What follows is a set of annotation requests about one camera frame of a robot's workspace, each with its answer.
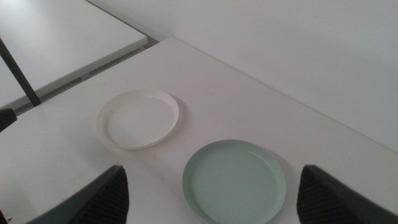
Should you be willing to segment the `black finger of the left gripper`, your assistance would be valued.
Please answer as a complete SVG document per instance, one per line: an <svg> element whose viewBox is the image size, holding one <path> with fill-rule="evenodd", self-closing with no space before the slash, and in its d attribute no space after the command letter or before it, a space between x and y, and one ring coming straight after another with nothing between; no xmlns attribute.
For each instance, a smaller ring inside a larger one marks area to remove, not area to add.
<svg viewBox="0 0 398 224"><path fill-rule="evenodd" d="M5 108L0 111L0 132L17 121L17 116L13 109Z"/></svg>

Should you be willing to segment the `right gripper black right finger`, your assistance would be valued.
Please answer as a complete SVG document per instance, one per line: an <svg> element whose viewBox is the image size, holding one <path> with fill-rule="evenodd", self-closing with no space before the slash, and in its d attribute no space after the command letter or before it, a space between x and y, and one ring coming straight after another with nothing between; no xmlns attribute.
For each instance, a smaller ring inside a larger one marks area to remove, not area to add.
<svg viewBox="0 0 398 224"><path fill-rule="evenodd" d="M397 223L397 215L315 165L305 165L297 196L300 223Z"/></svg>

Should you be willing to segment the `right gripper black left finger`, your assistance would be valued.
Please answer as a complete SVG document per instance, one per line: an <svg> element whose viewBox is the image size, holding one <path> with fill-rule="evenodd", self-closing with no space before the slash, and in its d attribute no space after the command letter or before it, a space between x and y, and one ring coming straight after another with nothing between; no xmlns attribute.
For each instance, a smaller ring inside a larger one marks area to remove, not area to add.
<svg viewBox="0 0 398 224"><path fill-rule="evenodd" d="M129 189L123 166L112 166L86 187L31 223L127 222Z"/></svg>

